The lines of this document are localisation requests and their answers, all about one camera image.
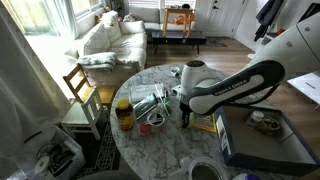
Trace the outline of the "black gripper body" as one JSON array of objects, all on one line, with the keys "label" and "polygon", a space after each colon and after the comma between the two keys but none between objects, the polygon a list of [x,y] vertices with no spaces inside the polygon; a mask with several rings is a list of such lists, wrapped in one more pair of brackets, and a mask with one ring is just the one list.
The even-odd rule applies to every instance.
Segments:
[{"label": "black gripper body", "polygon": [[190,107],[184,103],[180,103],[180,110],[182,111],[182,120],[187,122],[189,120],[190,113],[192,110]]}]

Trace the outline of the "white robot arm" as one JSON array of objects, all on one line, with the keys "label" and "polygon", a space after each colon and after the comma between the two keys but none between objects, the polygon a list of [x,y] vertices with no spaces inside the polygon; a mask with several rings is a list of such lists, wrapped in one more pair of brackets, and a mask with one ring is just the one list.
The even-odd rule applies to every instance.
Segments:
[{"label": "white robot arm", "polygon": [[320,13],[309,16],[271,40],[237,73],[216,82],[201,60],[186,63],[181,74],[182,126],[191,113],[210,115],[220,106],[320,68]]}]

